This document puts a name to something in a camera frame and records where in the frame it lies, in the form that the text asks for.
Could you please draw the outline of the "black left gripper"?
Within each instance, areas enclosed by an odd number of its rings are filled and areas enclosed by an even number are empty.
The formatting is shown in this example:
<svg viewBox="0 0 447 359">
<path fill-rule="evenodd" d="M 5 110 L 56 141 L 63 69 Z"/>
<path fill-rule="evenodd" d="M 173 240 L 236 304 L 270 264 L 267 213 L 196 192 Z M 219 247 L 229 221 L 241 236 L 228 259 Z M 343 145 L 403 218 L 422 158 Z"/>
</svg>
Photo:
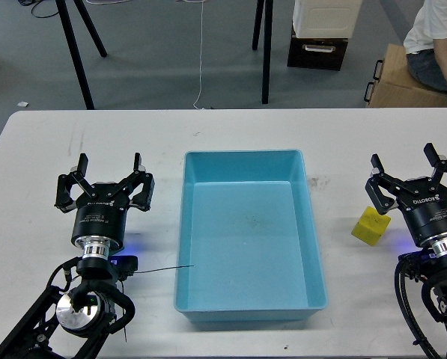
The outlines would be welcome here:
<svg viewBox="0 0 447 359">
<path fill-rule="evenodd" d="M 142 156 L 135 153 L 132 173 L 115 182 L 97 182 L 90 185 L 85 179 L 88 157 L 79 155 L 79 161 L 69 174 L 58 176 L 55 207 L 63 213 L 77 208 L 71 242 L 83 247 L 86 237 L 101 237 L 110 241 L 110 251 L 120 251 L 124 246 L 127 210 L 130 207 L 143 212 L 150 210 L 154 189 L 153 174 L 146 171 Z M 78 185 L 84 193 L 75 201 L 71 189 Z"/>
</svg>

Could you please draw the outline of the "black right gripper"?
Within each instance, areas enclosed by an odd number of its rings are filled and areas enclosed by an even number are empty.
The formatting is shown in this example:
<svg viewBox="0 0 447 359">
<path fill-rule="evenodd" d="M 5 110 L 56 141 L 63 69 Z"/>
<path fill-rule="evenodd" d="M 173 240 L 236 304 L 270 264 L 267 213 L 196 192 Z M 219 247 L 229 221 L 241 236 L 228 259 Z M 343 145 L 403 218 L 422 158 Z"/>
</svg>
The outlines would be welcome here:
<svg viewBox="0 0 447 359">
<path fill-rule="evenodd" d="M 416 246 L 423 248 L 433 237 L 447 233 L 447 187 L 440 184 L 447 174 L 447 158 L 439 155 L 432 143 L 424 153 L 434 169 L 431 178 L 403 181 L 388 175 L 380 157 L 371 157 L 373 169 L 365 190 L 380 215 L 399 208 Z"/>
</svg>

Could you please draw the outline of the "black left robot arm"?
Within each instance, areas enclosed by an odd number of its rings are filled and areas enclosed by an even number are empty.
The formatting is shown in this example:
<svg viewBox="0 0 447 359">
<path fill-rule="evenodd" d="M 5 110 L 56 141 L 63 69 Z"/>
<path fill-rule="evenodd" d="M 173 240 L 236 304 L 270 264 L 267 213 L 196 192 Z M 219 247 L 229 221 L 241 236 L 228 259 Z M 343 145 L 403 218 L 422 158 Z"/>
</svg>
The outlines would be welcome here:
<svg viewBox="0 0 447 359">
<path fill-rule="evenodd" d="M 37 300 L 0 344 L 0 358 L 58 358 L 49 345 L 55 330 L 84 339 L 76 358 L 95 358 L 109 335 L 124 329 L 136 309 L 118 288 L 138 270 L 138 258 L 122 255 L 127 212 L 150 209 L 153 175 L 135 154 L 133 171 L 120 182 L 85 178 L 88 157 L 58 178 L 55 207 L 76 211 L 71 242 L 82 249 L 56 268 L 65 276 L 60 288 L 49 281 Z"/>
</svg>

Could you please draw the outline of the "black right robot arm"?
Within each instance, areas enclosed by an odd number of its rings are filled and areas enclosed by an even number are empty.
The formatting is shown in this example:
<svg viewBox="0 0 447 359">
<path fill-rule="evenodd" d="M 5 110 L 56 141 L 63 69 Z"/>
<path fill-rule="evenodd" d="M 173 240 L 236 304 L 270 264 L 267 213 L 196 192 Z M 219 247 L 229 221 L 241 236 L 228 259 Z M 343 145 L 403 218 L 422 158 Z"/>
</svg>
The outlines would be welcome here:
<svg viewBox="0 0 447 359">
<path fill-rule="evenodd" d="M 439 354 L 423 333 L 410 306 L 406 281 L 421 283 L 422 303 L 435 322 L 447 333 L 447 158 L 436 152 L 433 144 L 424 153 L 434 169 L 429 177 L 401 180 L 387 174 L 378 155 L 365 184 L 377 212 L 385 215 L 399 209 L 418 248 L 402 254 L 395 268 L 395 294 L 407 326 L 427 358 Z"/>
</svg>

